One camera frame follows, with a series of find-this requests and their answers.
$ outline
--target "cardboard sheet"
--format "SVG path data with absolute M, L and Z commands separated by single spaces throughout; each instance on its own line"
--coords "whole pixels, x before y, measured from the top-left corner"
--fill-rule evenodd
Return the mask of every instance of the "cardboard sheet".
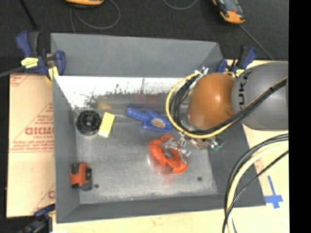
M 52 83 L 10 76 L 7 217 L 30 216 L 55 201 Z

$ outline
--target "blue plastic tool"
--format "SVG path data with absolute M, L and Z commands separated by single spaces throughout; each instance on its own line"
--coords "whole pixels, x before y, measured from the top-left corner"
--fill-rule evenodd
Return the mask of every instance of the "blue plastic tool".
M 126 110 L 128 116 L 143 121 L 142 127 L 148 130 L 155 130 L 164 133 L 172 131 L 173 127 L 167 117 L 162 116 L 152 110 L 147 110 L 146 113 L 128 108 Z
M 23 66 L 24 72 L 38 72 L 49 75 L 49 67 L 46 65 L 48 61 L 56 61 L 56 66 L 58 70 L 58 74 L 62 75 L 65 70 L 66 61 L 65 61 L 65 53 L 63 51 L 56 51 L 54 55 L 48 58 L 44 58 L 43 56 L 38 55 L 37 53 L 37 41 L 40 32 L 30 32 L 23 31 L 19 33 L 15 40 L 17 47 L 23 52 L 24 57 L 33 57 L 38 59 L 37 63 L 33 67 Z

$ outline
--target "orange clamp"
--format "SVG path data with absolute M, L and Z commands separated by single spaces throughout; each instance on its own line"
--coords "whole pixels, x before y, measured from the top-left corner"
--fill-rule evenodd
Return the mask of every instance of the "orange clamp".
M 176 141 L 176 139 L 170 134 L 165 134 L 160 139 L 154 139 L 150 141 L 149 149 L 151 154 L 161 163 L 162 166 L 168 164 L 170 167 L 173 168 L 173 173 L 182 173 L 186 171 L 188 165 L 183 163 L 183 161 L 180 158 L 179 155 L 180 147 L 178 147 L 177 149 L 169 150 L 172 153 L 172 157 L 170 158 L 164 154 L 164 149 L 161 146 L 161 144 L 164 141 L 167 141 L 171 138 L 173 138 L 174 141 Z

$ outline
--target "orange plastic part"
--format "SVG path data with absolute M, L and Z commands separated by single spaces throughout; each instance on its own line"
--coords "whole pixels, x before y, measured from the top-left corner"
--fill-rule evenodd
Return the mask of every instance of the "orange plastic part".
M 195 85 L 187 108 L 190 122 L 210 129 L 234 115 L 231 91 L 235 78 L 224 73 L 211 73 Z
M 89 165 L 85 162 L 75 163 L 71 167 L 70 183 L 72 187 L 79 187 L 79 186 L 82 186 L 83 184 L 90 182 L 90 177 L 87 176 L 89 174 L 89 172 L 87 172 L 88 169 L 89 169 Z
M 150 141 L 149 143 L 149 149 L 151 151 L 151 154 L 161 163 L 162 166 L 165 166 L 168 164 L 170 167 L 173 168 L 173 173 L 182 173 L 186 171 L 188 168 L 188 165 L 183 163 L 179 156 L 178 149 L 170 149 L 170 152 L 173 154 L 172 158 L 169 158 L 164 155 L 164 150 L 161 147 L 161 143 L 173 138 L 176 140 L 172 135 L 165 134 L 160 139 L 155 139 Z

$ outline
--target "yellow cable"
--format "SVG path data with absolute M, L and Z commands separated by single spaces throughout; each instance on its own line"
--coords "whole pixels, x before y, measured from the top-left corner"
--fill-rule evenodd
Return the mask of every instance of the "yellow cable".
M 183 128 L 181 128 L 175 121 L 174 119 L 172 118 L 171 116 L 171 113 L 170 113 L 170 100 L 171 100 L 171 97 L 172 97 L 172 94 L 173 92 L 177 89 L 177 87 L 179 87 L 182 83 L 184 83 L 186 80 L 188 79 L 191 79 L 192 77 L 194 76 L 197 76 L 199 75 L 198 73 L 193 73 L 191 75 L 188 75 L 187 77 L 184 77 L 183 79 L 181 79 L 179 82 L 177 82 L 177 84 L 175 84 L 173 86 L 173 88 L 169 91 L 168 95 L 167 95 L 167 98 L 166 98 L 166 103 L 165 103 L 165 112 L 166 112 L 166 115 L 168 117 L 168 119 L 170 120 L 171 124 L 178 130 L 180 131 L 181 133 L 184 133 L 185 135 L 189 136 L 189 137 L 192 137 L 192 138 L 199 138 L 199 139 L 205 139 L 205 138 L 209 138 L 209 137 L 212 137 L 212 136 L 215 136 L 219 133 L 221 133 L 222 131 L 224 131 L 225 129 L 227 129 L 228 127 L 230 127 L 231 124 L 233 124 L 234 122 L 236 122 L 237 120 L 233 121 L 233 122 L 230 122 L 226 125 L 224 125 L 223 127 L 221 127 L 220 129 L 212 132 L 212 133 L 209 133 L 209 134 L 204 134 L 204 135 L 199 135 L 199 134 L 193 134 L 193 133 L 190 133 L 186 130 L 184 130 Z M 285 79 L 287 79 L 287 76 L 285 78 L 283 78 L 282 80 L 276 82 L 274 85 L 284 81 Z M 254 98 L 247 106 L 245 106 L 245 108 L 247 108 L 248 106 L 250 106 L 258 97 L 260 97 L 262 94 L 260 94 L 259 96 L 257 96 L 256 98 Z
M 235 193 L 235 190 L 238 186 L 238 183 L 242 177 L 242 175 L 246 172 L 246 170 L 248 170 L 248 168 L 256 161 L 258 160 L 259 158 L 261 158 L 262 156 L 274 151 L 274 150 L 277 150 L 277 149 L 280 149 L 281 147 L 284 147 L 284 144 L 277 144 L 277 145 L 273 145 L 271 147 L 267 147 L 265 149 L 262 150 L 259 149 L 256 153 L 254 153 L 252 155 L 252 157 L 239 169 L 239 171 L 237 172 L 237 174 L 234 176 L 234 179 L 232 180 L 232 183 L 231 183 L 231 187 L 230 187 L 230 190 L 228 192 L 228 198 L 227 198 L 227 205 L 226 205 L 226 212 L 228 211 L 233 199 L 234 199 L 234 193 Z M 234 227 L 233 227 L 233 220 L 232 220 L 232 216 L 229 215 L 228 217 L 228 221 L 227 221 L 227 228 L 228 228 L 228 231 L 229 233 L 233 233 L 234 232 Z

